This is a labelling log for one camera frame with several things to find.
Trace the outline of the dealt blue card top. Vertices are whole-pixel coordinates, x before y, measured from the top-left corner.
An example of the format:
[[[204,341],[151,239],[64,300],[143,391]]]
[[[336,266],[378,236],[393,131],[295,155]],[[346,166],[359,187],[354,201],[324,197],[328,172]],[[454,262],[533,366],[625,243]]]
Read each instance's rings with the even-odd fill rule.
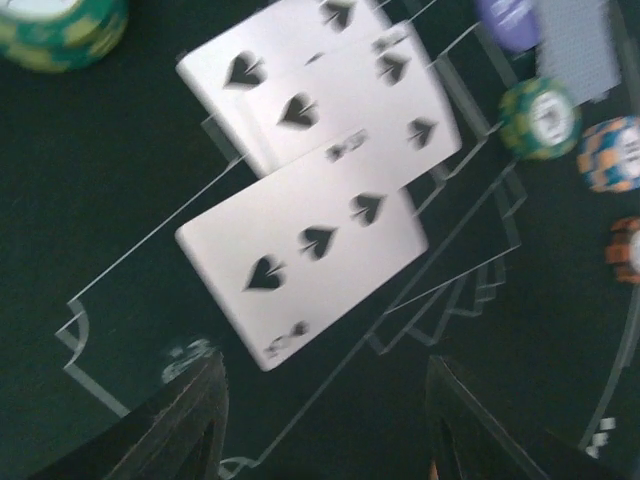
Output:
[[[538,72],[559,80],[576,104],[604,99],[621,83],[606,1],[537,1]]]

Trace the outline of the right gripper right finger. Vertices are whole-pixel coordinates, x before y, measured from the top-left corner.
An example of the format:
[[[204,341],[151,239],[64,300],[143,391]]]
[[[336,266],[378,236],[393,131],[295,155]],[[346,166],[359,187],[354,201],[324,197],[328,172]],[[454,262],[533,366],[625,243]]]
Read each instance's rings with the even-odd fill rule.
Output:
[[[455,360],[433,356],[425,410],[437,479],[622,479],[517,411]]]

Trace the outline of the red chip mat top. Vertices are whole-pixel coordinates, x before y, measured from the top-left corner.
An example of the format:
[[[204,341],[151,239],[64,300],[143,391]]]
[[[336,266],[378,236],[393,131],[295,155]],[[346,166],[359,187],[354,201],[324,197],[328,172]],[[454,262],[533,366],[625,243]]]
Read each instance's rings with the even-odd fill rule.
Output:
[[[639,217],[617,220],[610,227],[605,247],[605,262],[613,269],[619,282],[639,283]]]

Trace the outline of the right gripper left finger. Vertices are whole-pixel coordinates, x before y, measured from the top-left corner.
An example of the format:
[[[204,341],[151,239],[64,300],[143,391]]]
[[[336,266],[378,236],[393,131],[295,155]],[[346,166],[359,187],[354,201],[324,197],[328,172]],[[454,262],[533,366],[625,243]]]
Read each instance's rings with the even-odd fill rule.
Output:
[[[229,411],[216,352],[32,479],[219,479]]]

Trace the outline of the purple round blind button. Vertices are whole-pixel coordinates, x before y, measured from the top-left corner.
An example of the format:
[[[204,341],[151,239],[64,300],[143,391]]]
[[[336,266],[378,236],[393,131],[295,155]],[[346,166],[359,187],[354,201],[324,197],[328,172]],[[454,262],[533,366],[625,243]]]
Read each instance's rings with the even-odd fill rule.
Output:
[[[539,44],[541,35],[534,1],[477,0],[474,6],[480,22],[501,48],[522,53]]]

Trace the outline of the green chip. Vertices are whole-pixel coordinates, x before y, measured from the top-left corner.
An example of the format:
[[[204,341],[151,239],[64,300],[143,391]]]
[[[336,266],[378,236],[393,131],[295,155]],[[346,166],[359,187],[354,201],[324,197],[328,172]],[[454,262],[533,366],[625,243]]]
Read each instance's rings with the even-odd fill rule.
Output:
[[[507,90],[498,104],[499,133],[521,160],[551,160],[569,153],[581,131],[581,112],[556,78],[535,77]]]
[[[1,55],[25,68],[62,73],[109,54],[129,19],[127,1],[3,1]]]

